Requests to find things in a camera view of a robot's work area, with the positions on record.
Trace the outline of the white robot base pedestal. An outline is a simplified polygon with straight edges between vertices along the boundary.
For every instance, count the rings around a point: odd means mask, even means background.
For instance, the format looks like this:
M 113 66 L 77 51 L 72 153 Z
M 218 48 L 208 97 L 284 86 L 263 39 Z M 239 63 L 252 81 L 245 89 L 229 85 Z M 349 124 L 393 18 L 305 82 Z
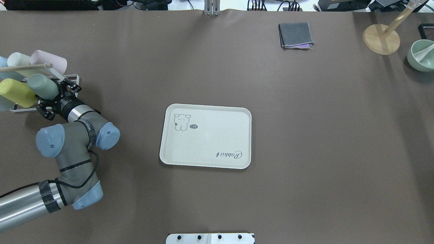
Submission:
M 253 233 L 173 233 L 166 244 L 254 244 Z

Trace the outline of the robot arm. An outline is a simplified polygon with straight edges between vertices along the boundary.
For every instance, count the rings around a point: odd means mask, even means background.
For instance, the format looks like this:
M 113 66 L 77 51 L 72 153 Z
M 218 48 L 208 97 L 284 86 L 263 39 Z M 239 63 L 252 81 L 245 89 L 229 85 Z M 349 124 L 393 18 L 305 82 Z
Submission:
M 79 100 L 79 86 L 69 79 L 32 75 L 27 85 L 39 99 L 37 110 L 52 120 L 55 114 L 67 123 L 42 128 L 36 137 L 39 152 L 57 162 L 60 177 L 19 187 L 1 195 L 1 232 L 71 205 L 88 207 L 103 197 L 96 175 L 96 146 L 107 150 L 116 145 L 120 131 L 113 123 Z

